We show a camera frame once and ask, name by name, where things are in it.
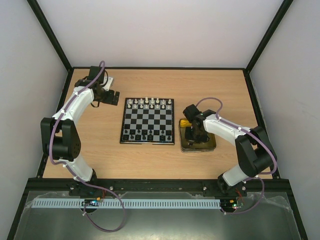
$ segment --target wire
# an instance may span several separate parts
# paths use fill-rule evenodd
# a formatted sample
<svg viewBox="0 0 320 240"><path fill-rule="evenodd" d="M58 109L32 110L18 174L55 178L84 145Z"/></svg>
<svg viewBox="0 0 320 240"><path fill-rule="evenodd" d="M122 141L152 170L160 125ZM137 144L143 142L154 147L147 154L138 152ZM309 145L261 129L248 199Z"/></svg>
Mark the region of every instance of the wire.
<svg viewBox="0 0 320 240"><path fill-rule="evenodd" d="M100 64L99 64L99 67L101 67L101 70L100 72L97 74L97 76L88 84L86 85L84 88L82 88L81 90L78 91L77 94L73 95L73 97L67 102L67 104L65 105L64 109L61 110L61 114L60 116L57 118L57 120L55 121L54 125L53 125L53 129L52 129L52 132L51 132L51 137L50 137L50 142L49 142L49 159L50 159L50 162L53 164L53 165L58 165L58 164L65 164L65 167L69 170L69 172L74 176L74 179L75 180L78 180L79 182L81 182L82 184L88 186L88 187L91 187L91 188L96 188L96 189L101 189L103 191L107 191L109 193L111 193L112 195L114 195L119 201L120 201L120 204L121 204L121 207L123 209L123 218L122 218L122 222L121 224L113 229L113 230L108 230L108 229L104 229L100 226L98 226L97 224L94 223L94 221L89 217L89 215L87 214L86 212L86 207L89 203L87 203L84 208L83 208L83 215L86 216L88 218L88 220L90 221L90 223L95 227L97 228L98 230L100 231L103 231L105 233L113 233L113 232L116 232L118 231L119 229L121 229L124 225L125 225L125 222L126 222L126 219L127 219L127 213L126 213L126 209L125 209L125 205L124 203L122 202L121 198L113 191L105 188L105 187L102 187L102 186L96 186L96 185L92 185L92 184L89 184L89 183L86 183L84 180L82 180L80 177L78 177L76 175L76 173L66 164L65 161L58 161L58 162L55 162L54 161L54 157L53 157L53 151L52 151L52 148L53 148L53 144L54 144L54 137L55 137L55 134L56 134L56 131L57 131L57 127L58 127L58 124L60 122L60 120L62 119L62 117L64 116L64 113L68 110L68 108L70 107L71 103L76 99L76 97L78 95L80 95L83 91L85 91L86 89L88 89L91 85L93 85L97 79L99 78L99 76L102 74L102 72L104 71L105 69L105 61L101 61Z"/></svg>
<svg viewBox="0 0 320 240"><path fill-rule="evenodd" d="M105 81L105 84L100 85L101 87L104 87L105 85L107 85L108 80L109 80L109 74L108 74L107 70L104 70L104 71L105 71L105 73L106 73L106 81Z"/></svg>
<svg viewBox="0 0 320 240"><path fill-rule="evenodd" d="M256 140L256 141L264 148L264 150L270 155L270 157L271 157L271 159L272 159L272 162L273 162L273 169L272 169L272 171L270 171L270 172L260 172L259 174L261 174L261 175L274 174L274 173L276 172L277 166L278 166L275 156L272 154L272 152L269 150L269 148L268 148L259 138L257 138L255 135L253 135L251 132L249 132L249 131L243 129L241 126L236 125L236 124L233 124L233 123L231 123L231 122L229 122L229 121L227 121L227 120L225 120L225 119L223 119L222 117L219 116L219 112L220 112L220 110L221 110L222 107L223 107L223 103L222 103L222 101L221 101L220 99L218 99L218 98L216 98L216 97L205 97L205 98L201 99L195 106L197 107L201 102L203 102L204 100L208 100L208 99L217 100L217 101L220 103L220 107L219 107L219 109L218 109L218 110L216 111L216 113L215 113L215 117L216 117L219 121L221 121L222 123L224 123L224 124L226 124L226 125L234 128L234 129L238 129L238 130L244 132L245 134L249 135L249 136L252 137L254 140Z"/></svg>
<svg viewBox="0 0 320 240"><path fill-rule="evenodd" d="M226 212L223 208L221 208L221 211L223 212L224 215L244 214L244 213L247 213L247 212L251 211L256 206L259 205L259 203L261 202L262 198L265 195L265 183L260 177L254 177L253 179L259 179L261 181L261 183L262 183L261 196L259 197L258 201L252 207L250 207L249 209L244 210L244 211L239 211L239 212Z"/></svg>

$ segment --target wooden table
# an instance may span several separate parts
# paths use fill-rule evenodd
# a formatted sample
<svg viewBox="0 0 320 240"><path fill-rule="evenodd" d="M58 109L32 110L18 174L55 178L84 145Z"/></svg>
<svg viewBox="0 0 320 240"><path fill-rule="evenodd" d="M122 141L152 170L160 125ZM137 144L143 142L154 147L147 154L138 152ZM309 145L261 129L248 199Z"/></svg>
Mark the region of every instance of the wooden table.
<svg viewBox="0 0 320 240"><path fill-rule="evenodd" d="M88 73L88 69L74 70L66 99L75 82ZM239 125L257 126L241 70L109 69L108 73L115 78L111 89L120 92L118 106L88 106L76 126L81 154L98 178L216 179L236 165L236 148L218 136L213 152L182 153L180 150L178 122L184 118L183 110L205 97L223 101L222 117ZM119 143L125 98L145 96L174 99L175 145ZM216 110L218 106L218 102L207 100L199 105L199 109ZM72 175L48 161L43 177L71 178Z"/></svg>

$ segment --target white robotic arm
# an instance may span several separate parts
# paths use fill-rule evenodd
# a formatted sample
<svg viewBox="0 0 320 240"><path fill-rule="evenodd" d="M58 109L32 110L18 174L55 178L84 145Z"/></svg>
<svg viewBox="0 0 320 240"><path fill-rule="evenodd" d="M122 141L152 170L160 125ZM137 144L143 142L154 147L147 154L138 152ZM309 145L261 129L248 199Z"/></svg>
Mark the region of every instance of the white robotic arm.
<svg viewBox="0 0 320 240"><path fill-rule="evenodd" d="M62 136L54 136L52 155L53 159L56 160L56 163L62 162L63 167L68 166L68 168L76 174L74 179L77 181L78 178L80 178L85 182L89 182L92 179L93 174L95 174L94 170L88 166L83 156L80 154L81 142L76 130L76 125L80 117L87 106L93 101L113 105L118 104L119 92L116 92L114 96L114 91L110 90L110 86L114 79L112 77L104 77L102 79L100 81L102 84L97 81L96 84L93 84L92 87L85 90L82 89L85 88L91 80L79 80L75 84L72 95L65 102L61 110L54 114L52 118L44 118L41 121L42 149L45 154L49 155L50 137L52 135L53 125L61 114L63 114L58 124L58 130L62 130ZM70 101L72 102L68 106L67 110L64 111Z"/></svg>
<svg viewBox="0 0 320 240"><path fill-rule="evenodd" d="M188 106L183 114L192 125L191 134L188 135L192 139L187 139L187 141L203 143L209 140L207 133L212 133L236 147L238 164L218 177L219 188L222 192L228 191L241 181L255 177L273 164L269 153L250 135L258 138L276 159L274 149L262 127L257 126L250 129L239 126L231 121L222 120L212 110L200 112L193 104Z"/></svg>

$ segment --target purple cable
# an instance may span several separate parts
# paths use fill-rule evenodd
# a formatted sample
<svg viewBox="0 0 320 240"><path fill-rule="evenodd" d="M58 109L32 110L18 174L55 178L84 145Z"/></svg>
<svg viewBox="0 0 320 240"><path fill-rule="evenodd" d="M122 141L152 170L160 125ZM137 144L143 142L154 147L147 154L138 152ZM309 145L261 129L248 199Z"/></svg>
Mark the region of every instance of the purple cable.
<svg viewBox="0 0 320 240"><path fill-rule="evenodd" d="M244 211L239 211L239 212L226 212L223 208L221 208L221 211L225 215L245 214L245 213L251 211L252 209L254 209L256 206L258 206L258 204L261 202L261 200L262 200L262 198L264 197L264 194L265 194L265 183L260 177L254 177L252 179L259 179L261 181L261 183L262 183L261 196L259 197L258 201L256 201L256 203L252 207L250 207L249 209L244 210Z"/></svg>
<svg viewBox="0 0 320 240"><path fill-rule="evenodd" d="M66 168L70 171L70 173L76 177L76 179L78 179L79 182L83 183L84 185L88 186L88 187L91 187L91 188L96 188L96 189L101 189L101 190L105 190L109 193L111 193L112 195L114 195L120 202L121 204L121 207L122 207L122 210L123 210L123 218L122 218L122 221L120 223L120 225L113 229L113 230L108 230L108 229L105 229L105 228L102 228L100 226L98 226L90 217L89 215L87 214L86 212L86 207L88 205L88 203L86 205L84 205L84 208L83 208L83 214L88 218L88 220L90 221L90 223L98 230L102 231L102 232L105 232L105 233L113 233L113 232L116 232L118 230L120 230L126 223L126 220L127 220L127 212L126 212L126 209L125 209L125 205L123 203L123 201L121 200L121 198L114 192L114 191L111 191L105 187L102 187L102 186L96 186L96 185L92 185L92 184L89 184L89 183L86 183L85 181L83 181L80 177L78 177L75 172L67 165Z"/></svg>
<svg viewBox="0 0 320 240"><path fill-rule="evenodd" d="M81 94L83 91L85 91L88 87L90 87L92 84L95 83L95 81L97 81L97 79L99 78L99 76L102 74L102 72L105 70L105 61L101 61L100 64L99 64L99 67L101 67L101 70L100 72L97 74L97 76L95 76L95 78L88 84L86 85L84 88L82 88L79 92L78 92L78 95ZM77 95L74 95L68 102L67 104L65 105L65 108L63 109L65 112L67 111L67 109L70 107L71 103L76 99ZM53 157L53 154L52 154L52 146L54 144L54 138L55 138L55 134L56 134L56 130L57 130L57 127L58 127L58 124L61 120L61 118L64 116L63 113L60 114L60 116L57 118L57 120L55 121L55 124L53 125L53 129L52 129L52 132L51 132L51 137L50 137L50 142L49 142L49 158L50 158L50 162L53 164L53 165L58 165L58 164L64 164L65 162L64 161L58 161L58 162L55 162L54 161L54 157Z"/></svg>
<svg viewBox="0 0 320 240"><path fill-rule="evenodd" d="M68 110L68 108L70 107L71 103L77 98L78 95L80 95L83 91L85 91L86 89L88 89L92 84L94 84L97 79L99 78L99 76L103 73L103 71L105 70L105 61L101 61L100 64L99 64L99 67L101 67L101 70L100 72L97 74L97 76L95 76L95 78L88 84L86 85L84 88L82 88L80 91L78 91L77 95L74 95L68 102L67 104L65 105L65 108L63 109L64 112L66 112ZM56 134L56 130L57 130L57 127L58 127L58 124L60 122L60 120L62 119L62 117L64 116L64 113L62 112L60 114L60 116L57 118L57 120L55 121L55 124L53 125L53 129L52 129L52 132L51 132L51 137L50 137L50 143L49 143L49 158L50 158L50 162L53 164L53 165L58 165L58 164L65 164L66 162L64 161L59 161L59 162L55 162L54 161L54 158L53 158L53 153L52 153L52 146L54 144L54 137L55 137L55 134ZM89 219L89 221L91 222L91 224L97 228L98 230L100 231L103 231L105 233L113 233L113 232L116 232L118 231L119 229L121 229L124 225L125 225L125 222L126 222L126 219L127 219L127 213L126 213L126 209L125 209L125 205L124 203L122 202L121 198L113 191L107 189L107 188L104 188L102 186L96 186L96 185L91 185L89 183L86 183L85 181L83 181L80 177L78 177L75 172L68 166L66 165L66 168L69 170L69 172L74 176L76 177L76 179L83 183L84 185L88 186L88 187L92 187L92 188L96 188L96 189L101 189L101 190L105 190L109 193L111 193L112 195L114 195L119 201L120 201L120 204L122 206L122 209L123 209L123 219L122 219L122 222L121 224L116 228L116 229L113 229L113 230L108 230L108 229L104 229L102 227L99 227L97 224L94 223L94 221L89 217L89 215L86 213L86 207L87 207L87 204L84 206L83 208L83 214L86 215L86 217Z"/></svg>
<svg viewBox="0 0 320 240"><path fill-rule="evenodd" d="M219 112L223 107L223 103L222 103L222 101L220 99L218 99L216 97L205 97L205 98L201 99L195 106L197 107L202 101L208 100L208 99L217 100L220 103L220 107L215 113L215 117L219 121L221 121L222 123L224 123L224 124L226 124L226 125L228 125L228 126L230 126L232 128L239 129L239 127L240 127L239 125L232 124L231 122L226 121L225 119L223 119L222 117L219 116ZM270 155L270 157L272 159L272 162L273 162L272 171L270 171L270 172L260 172L259 174L261 174L261 175L274 174L276 172L276 170L277 170L277 162L276 162L276 159L275 159L274 155L269 150L269 148L259 138L257 138L255 135L253 135L251 132L243 129L242 127L241 127L240 131L244 132L245 134L248 134L250 137L252 137L254 140L256 140L264 148L264 150Z"/></svg>

